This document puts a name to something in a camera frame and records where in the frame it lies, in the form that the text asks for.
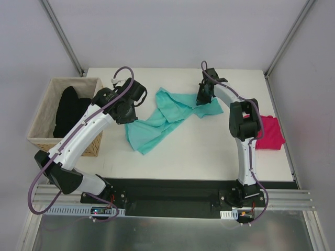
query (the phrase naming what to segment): wall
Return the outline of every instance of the wall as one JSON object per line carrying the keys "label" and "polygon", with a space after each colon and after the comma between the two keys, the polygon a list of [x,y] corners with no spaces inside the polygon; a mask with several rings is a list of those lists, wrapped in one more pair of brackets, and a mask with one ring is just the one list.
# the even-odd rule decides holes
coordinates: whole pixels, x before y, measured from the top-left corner
{"label": "wall", "polygon": [[0,250],[15,250],[38,167],[26,140],[51,77],[77,76],[37,0],[0,8]]}
{"label": "wall", "polygon": [[89,67],[266,70],[306,0],[50,0]]}
{"label": "wall", "polygon": [[331,247],[335,219],[335,2],[317,1],[270,76],[302,188],[311,189]]}

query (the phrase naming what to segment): pink fabric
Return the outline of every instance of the pink fabric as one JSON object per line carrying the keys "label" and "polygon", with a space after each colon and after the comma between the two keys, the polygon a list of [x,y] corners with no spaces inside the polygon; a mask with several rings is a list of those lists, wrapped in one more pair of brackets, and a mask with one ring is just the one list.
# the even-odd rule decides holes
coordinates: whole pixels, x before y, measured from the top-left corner
{"label": "pink fabric", "polygon": [[261,116],[264,125],[264,138],[257,140],[256,149],[280,150],[285,140],[277,118]]}

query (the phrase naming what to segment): table top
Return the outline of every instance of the table top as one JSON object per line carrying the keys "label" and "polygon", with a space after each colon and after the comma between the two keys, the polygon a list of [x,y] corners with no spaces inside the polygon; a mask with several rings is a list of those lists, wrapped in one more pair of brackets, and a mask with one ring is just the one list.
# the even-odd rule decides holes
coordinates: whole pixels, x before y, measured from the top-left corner
{"label": "table top", "polygon": [[[90,68],[87,77],[99,77],[105,87],[116,68]],[[172,93],[195,94],[202,80],[200,69],[133,69],[135,79],[148,90],[136,108],[146,120],[156,108],[155,94],[160,87]],[[260,70],[216,70],[245,98],[256,98],[261,115],[275,116],[263,72]],[[118,79],[127,79],[123,70]],[[98,157],[81,157],[76,167],[84,172],[109,178],[235,180],[238,152],[230,135],[229,108],[219,100],[224,113],[199,119],[191,115],[151,152],[135,152],[126,141],[123,125],[113,124],[103,132]],[[279,151],[257,150],[259,180],[292,181],[284,147]]]}

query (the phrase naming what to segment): basket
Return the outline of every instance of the basket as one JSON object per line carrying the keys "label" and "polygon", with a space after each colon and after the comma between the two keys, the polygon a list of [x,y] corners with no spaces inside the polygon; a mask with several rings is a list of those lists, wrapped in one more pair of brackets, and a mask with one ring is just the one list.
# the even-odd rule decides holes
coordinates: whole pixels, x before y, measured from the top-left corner
{"label": "basket", "polygon": [[[52,133],[59,101],[63,91],[69,86],[73,86],[79,98],[93,98],[103,88],[100,78],[53,78],[50,81],[27,137],[32,144],[45,152],[62,140],[62,138],[53,138]],[[91,142],[82,156],[98,156],[102,134],[103,132]]]}

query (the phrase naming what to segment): teal cloth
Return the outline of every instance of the teal cloth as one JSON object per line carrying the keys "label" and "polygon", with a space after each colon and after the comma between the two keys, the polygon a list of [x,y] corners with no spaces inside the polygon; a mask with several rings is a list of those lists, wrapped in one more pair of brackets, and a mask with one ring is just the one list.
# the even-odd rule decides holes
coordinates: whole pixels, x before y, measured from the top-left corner
{"label": "teal cloth", "polygon": [[196,94],[173,94],[160,88],[156,93],[157,109],[146,120],[125,124],[126,138],[135,151],[147,154],[191,114],[203,118],[223,113],[217,99],[197,106]]}

